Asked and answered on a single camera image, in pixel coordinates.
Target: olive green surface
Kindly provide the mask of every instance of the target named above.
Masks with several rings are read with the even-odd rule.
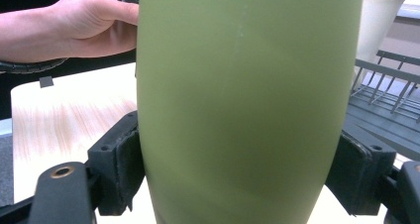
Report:
[[[305,223],[344,121],[362,0],[141,0],[157,223]]]

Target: hand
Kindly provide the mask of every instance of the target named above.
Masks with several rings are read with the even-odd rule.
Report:
[[[57,31],[73,56],[108,56],[136,47],[139,5],[117,0],[60,0]]]
[[[136,47],[139,5],[118,0],[59,0],[0,14],[0,60],[37,62],[97,57]]]

